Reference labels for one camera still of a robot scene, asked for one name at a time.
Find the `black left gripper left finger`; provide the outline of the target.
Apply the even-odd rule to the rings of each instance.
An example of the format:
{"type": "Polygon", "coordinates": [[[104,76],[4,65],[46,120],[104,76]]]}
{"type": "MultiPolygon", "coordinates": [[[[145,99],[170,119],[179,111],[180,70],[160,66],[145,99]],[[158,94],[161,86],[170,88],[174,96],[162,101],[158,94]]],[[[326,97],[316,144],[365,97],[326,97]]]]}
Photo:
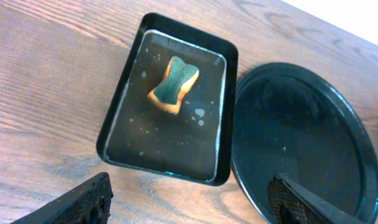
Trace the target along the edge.
{"type": "Polygon", "coordinates": [[[19,224],[104,224],[110,216],[113,191],[108,173],[100,172],[38,210],[18,219],[19,224]]]}

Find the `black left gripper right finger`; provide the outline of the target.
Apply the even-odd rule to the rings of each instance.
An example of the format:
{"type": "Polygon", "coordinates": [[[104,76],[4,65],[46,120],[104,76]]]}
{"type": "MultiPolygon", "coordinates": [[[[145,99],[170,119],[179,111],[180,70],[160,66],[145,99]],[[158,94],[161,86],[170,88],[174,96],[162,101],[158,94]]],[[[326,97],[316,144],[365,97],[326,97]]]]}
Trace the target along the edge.
{"type": "Polygon", "coordinates": [[[364,224],[291,180],[287,174],[273,176],[267,185],[267,196],[273,223],[364,224]]]}

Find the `orange green scrub sponge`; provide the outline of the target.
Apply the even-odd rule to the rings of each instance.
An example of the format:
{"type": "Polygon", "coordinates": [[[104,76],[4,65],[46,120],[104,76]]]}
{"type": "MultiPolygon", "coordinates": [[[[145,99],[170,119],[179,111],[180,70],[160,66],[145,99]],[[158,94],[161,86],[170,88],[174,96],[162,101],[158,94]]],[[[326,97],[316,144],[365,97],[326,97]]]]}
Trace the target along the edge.
{"type": "Polygon", "coordinates": [[[162,81],[147,94],[147,98],[161,110],[179,114],[183,98],[191,90],[199,74],[198,67],[173,56],[162,81]]]}

